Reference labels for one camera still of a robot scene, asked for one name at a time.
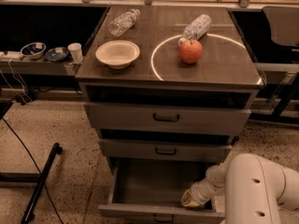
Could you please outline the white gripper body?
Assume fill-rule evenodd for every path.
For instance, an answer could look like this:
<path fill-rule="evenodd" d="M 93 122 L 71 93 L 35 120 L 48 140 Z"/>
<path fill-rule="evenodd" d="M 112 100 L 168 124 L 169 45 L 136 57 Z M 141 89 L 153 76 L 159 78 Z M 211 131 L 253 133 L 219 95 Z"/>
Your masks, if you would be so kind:
<path fill-rule="evenodd" d="M 191 193 L 191 203 L 205 204 L 210 200 L 206 181 L 200 181 L 192 184 L 189 191 Z"/>

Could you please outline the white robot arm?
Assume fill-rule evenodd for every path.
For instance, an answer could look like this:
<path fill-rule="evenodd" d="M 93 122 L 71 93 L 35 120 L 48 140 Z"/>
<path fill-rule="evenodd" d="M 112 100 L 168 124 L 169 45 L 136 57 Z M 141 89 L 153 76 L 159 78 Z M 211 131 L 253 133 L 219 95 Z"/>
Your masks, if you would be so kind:
<path fill-rule="evenodd" d="M 299 208 L 299 172 L 264 157 L 243 153 L 213 165 L 182 195 L 185 207 L 225 196 L 225 224 L 281 224 L 279 209 Z"/>

